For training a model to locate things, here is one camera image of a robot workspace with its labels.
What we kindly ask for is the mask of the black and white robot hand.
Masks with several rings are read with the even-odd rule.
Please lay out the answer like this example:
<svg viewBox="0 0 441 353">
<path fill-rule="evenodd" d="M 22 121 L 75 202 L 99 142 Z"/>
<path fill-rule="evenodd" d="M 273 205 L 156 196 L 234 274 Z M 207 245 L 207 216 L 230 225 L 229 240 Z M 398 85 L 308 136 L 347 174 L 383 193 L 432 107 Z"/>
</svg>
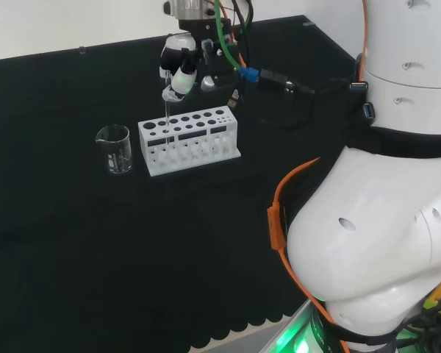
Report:
<svg viewBox="0 0 441 353">
<path fill-rule="evenodd" d="M 189 32 L 167 37 L 159 62 L 159 75 L 165 80 L 162 91 L 165 102 L 178 103 L 192 90 L 200 58 L 196 41 Z"/>
</svg>

